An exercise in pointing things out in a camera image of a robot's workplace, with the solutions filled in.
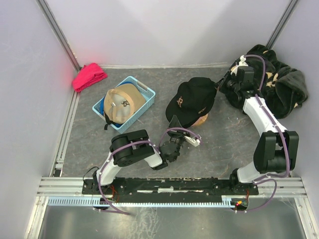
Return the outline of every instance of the tan hat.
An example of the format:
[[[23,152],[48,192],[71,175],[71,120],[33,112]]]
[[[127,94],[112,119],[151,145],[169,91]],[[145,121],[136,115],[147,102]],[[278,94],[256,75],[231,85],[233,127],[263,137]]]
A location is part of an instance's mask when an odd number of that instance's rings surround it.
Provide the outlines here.
[[[125,123],[146,100],[133,84],[110,89],[104,99],[104,113],[109,121]]]

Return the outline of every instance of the baseball cap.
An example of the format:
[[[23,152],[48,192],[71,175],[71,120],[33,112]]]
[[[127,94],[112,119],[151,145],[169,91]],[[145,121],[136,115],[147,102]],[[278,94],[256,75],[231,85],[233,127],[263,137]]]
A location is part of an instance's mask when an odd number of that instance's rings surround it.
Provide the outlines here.
[[[125,123],[145,102],[145,98],[133,84],[123,84],[108,90],[104,98],[106,123]]]
[[[206,115],[214,105],[217,90],[215,82],[206,77],[194,77],[183,82],[166,108],[166,118],[176,115],[184,128],[191,127]]]

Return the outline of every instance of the white wall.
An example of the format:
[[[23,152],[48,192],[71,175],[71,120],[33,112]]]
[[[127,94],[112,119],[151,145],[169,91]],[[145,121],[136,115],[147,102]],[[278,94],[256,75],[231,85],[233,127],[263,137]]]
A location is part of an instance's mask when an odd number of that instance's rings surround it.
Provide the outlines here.
[[[36,1],[2,1],[0,22],[0,238],[21,239],[53,162],[74,70]]]
[[[266,44],[289,0],[47,0],[80,65],[233,62]]]
[[[274,50],[283,62],[305,74],[309,99],[282,122],[300,137],[295,171],[304,182],[319,222],[319,1],[303,0],[277,40]]]

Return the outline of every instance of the blue plastic basket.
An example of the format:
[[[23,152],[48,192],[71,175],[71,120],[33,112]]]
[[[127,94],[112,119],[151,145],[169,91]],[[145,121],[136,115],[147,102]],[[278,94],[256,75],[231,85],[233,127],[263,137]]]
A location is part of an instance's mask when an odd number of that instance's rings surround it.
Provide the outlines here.
[[[152,104],[154,104],[155,101],[155,92],[151,90],[149,87],[144,85],[143,83],[139,82],[137,79],[135,79],[133,76],[128,76],[125,80],[123,80],[121,83],[119,83],[117,86],[129,82],[132,83],[139,92],[143,95],[146,102],[145,104],[136,111],[124,124],[122,124],[120,127],[116,127],[115,125],[111,124],[111,126],[116,129],[119,133],[124,133],[149,107],[151,107]],[[100,112],[101,108],[101,100],[98,101],[93,107],[92,110],[98,114],[104,121],[105,117]]]

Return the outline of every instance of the red cloth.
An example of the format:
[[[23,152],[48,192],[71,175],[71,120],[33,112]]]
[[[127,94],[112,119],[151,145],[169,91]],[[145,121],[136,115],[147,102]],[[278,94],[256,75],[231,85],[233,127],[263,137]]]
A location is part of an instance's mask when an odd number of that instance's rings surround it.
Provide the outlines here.
[[[96,63],[91,63],[80,70],[79,74],[72,81],[72,86],[76,92],[80,92],[85,88],[102,81],[108,75]]]

